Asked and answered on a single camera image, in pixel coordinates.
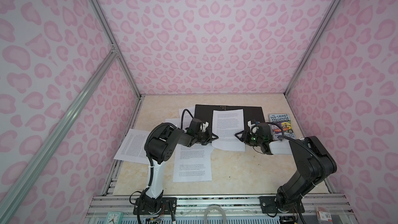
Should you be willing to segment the teal folder with black inside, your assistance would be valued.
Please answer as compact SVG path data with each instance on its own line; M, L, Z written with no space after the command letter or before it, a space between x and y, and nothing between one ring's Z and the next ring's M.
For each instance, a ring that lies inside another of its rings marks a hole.
M197 104L194 116L208 122L212 133L219 138L231 140L236 139L236 133L249 131L252 124L265 121L259 106Z

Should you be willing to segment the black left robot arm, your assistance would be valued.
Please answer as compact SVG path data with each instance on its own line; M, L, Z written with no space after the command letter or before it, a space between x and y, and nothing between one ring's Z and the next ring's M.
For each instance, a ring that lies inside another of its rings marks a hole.
M177 145L192 147L195 144L206 146L219 137L213 133L209 123L193 117L188 127L183 126L183 117L179 125L163 122L156 126L147 137L144 151L149 161L148 180L146 188L134 202L134 214L161 214L166 211L163 200L163 178L165 164L173 155Z

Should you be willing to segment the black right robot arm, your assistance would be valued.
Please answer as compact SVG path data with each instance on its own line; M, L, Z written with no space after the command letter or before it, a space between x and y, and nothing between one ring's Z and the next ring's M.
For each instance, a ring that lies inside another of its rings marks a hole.
M302 223L305 219L301 212L302 199L324 181L328 176L337 171L337 164L323 144L316 136L306 137L302 140L285 135L285 130L280 122L248 122L250 130L235 133L235 137L244 144L253 148L260 147L265 155L281 154L272 147L275 140L266 129L276 126L281 135L277 139L287 141L293 155L296 171L287 183L280 186L274 200L277 211L286 213L296 211Z

